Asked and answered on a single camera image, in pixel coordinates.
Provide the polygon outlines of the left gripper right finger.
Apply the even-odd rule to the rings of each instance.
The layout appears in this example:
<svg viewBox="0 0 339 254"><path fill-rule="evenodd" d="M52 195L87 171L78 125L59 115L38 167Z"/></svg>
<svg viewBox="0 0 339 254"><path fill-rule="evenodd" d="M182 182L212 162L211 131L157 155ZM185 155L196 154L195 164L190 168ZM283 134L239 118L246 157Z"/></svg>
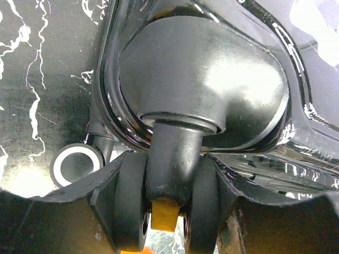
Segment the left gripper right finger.
<svg viewBox="0 0 339 254"><path fill-rule="evenodd" d="M219 253L338 253L338 192L300 201L275 193L208 154L217 174Z"/></svg>

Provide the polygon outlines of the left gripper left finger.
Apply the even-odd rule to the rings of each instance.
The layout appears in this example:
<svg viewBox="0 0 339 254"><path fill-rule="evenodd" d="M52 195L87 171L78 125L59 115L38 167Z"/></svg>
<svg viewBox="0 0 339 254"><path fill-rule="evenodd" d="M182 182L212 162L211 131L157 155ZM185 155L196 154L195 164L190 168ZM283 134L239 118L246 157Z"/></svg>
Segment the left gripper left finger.
<svg viewBox="0 0 339 254"><path fill-rule="evenodd" d="M1 253L120 253L112 240L112 210L129 153L45 197L1 191Z"/></svg>

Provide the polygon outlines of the white black space suitcase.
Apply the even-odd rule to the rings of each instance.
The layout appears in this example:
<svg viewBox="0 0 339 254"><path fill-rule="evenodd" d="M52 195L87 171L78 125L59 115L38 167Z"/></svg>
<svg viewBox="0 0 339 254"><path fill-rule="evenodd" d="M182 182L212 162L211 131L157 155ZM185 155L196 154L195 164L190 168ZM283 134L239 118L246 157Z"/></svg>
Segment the white black space suitcase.
<svg viewBox="0 0 339 254"><path fill-rule="evenodd" d="M112 240L184 223L184 251L217 248L208 154L286 197L338 192L338 1L115 1L90 105L93 144L51 163L66 187L125 151Z"/></svg>

